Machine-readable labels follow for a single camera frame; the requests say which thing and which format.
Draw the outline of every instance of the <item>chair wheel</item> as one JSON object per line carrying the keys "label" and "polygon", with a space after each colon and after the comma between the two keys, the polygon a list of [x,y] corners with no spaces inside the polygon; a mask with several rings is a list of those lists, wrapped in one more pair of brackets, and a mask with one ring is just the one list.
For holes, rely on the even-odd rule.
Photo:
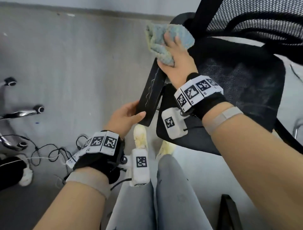
{"label": "chair wheel", "polygon": [[44,112],[44,106],[43,106],[43,105],[36,105],[33,109],[36,110],[36,112],[37,112],[38,114]]}
{"label": "chair wheel", "polygon": [[15,78],[13,77],[8,77],[4,79],[5,85],[6,86],[14,86],[17,84],[17,81]]}
{"label": "chair wheel", "polygon": [[27,148],[27,143],[26,142],[20,142],[17,144],[18,147],[22,148],[23,150],[25,150]]}

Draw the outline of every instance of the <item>person's left hand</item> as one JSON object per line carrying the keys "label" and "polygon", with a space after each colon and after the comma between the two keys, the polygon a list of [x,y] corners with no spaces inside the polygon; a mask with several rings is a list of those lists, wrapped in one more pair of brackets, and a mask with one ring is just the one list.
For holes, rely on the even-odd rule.
{"label": "person's left hand", "polygon": [[117,109],[104,129],[117,133],[120,138],[124,138],[132,126],[140,122],[146,115],[145,111],[135,115],[138,103],[139,100],[125,104],[120,109]]}

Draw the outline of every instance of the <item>towel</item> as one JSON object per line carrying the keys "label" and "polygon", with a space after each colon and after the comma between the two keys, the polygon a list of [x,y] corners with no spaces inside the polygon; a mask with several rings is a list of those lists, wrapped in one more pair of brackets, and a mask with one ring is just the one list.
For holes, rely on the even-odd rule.
{"label": "towel", "polygon": [[175,40],[175,36],[178,36],[186,49],[194,45],[195,39],[182,25],[149,23],[146,26],[145,34],[148,49],[154,53],[162,63],[174,67],[175,61],[171,53],[168,52],[163,45],[165,44],[164,34],[166,31],[169,31],[169,35],[173,40]]}

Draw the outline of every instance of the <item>light blue jeans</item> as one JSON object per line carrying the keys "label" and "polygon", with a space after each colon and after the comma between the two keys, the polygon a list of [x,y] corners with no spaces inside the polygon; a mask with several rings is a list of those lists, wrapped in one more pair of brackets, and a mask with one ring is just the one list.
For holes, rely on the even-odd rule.
{"label": "light blue jeans", "polygon": [[212,230],[181,166],[171,155],[159,161],[157,173],[158,227],[152,183],[128,186],[114,208],[106,230]]}

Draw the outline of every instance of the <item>floor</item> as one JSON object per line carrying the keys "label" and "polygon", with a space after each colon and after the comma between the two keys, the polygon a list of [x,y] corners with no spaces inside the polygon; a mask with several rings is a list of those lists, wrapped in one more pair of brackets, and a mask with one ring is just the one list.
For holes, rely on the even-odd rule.
{"label": "floor", "polygon": [[[146,23],[139,19],[1,7],[0,79],[15,76],[18,80],[16,86],[1,89],[5,98],[3,111],[45,106],[43,114],[10,121],[15,133],[28,136],[38,146],[54,143],[74,153],[80,134],[91,135],[102,129],[115,109],[139,99],[154,59],[146,46]],[[279,118],[289,131],[303,114],[298,106],[302,104],[302,87],[288,72]],[[148,128],[151,159],[161,145],[155,134],[156,116]],[[6,126],[1,131],[12,132]],[[303,129],[299,137],[302,141]],[[134,146],[131,131],[126,137],[125,152]],[[30,146],[25,153],[30,156],[33,150]],[[47,157],[51,150],[45,147],[41,155]],[[192,182],[213,228],[220,196],[227,193],[237,204],[244,229],[269,229],[222,157],[181,147],[174,156]],[[192,160],[195,167],[189,164]],[[155,184],[157,165],[154,161],[151,164]],[[60,160],[51,163],[43,159],[33,169],[30,186],[14,186],[0,192],[1,229],[32,229],[59,192],[62,185],[58,177],[66,175]],[[113,190],[106,203],[102,229],[119,189],[120,186]]]}

